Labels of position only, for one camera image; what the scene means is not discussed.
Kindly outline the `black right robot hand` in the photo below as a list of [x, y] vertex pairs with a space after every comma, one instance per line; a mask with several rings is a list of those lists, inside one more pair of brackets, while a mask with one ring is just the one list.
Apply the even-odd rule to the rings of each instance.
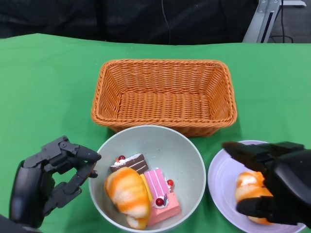
[[225, 142], [223, 149], [246, 168], [261, 172], [269, 196], [245, 198], [236, 210], [271, 223], [311, 226], [311, 151], [292, 142], [245, 145]]

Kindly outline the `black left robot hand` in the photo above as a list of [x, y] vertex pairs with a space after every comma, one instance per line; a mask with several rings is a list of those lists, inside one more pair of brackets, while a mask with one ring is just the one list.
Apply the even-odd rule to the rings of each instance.
[[10, 198], [9, 218], [38, 229], [55, 208], [62, 208], [81, 194], [87, 178], [98, 176], [101, 159], [96, 151], [73, 144], [62, 136], [20, 162]]

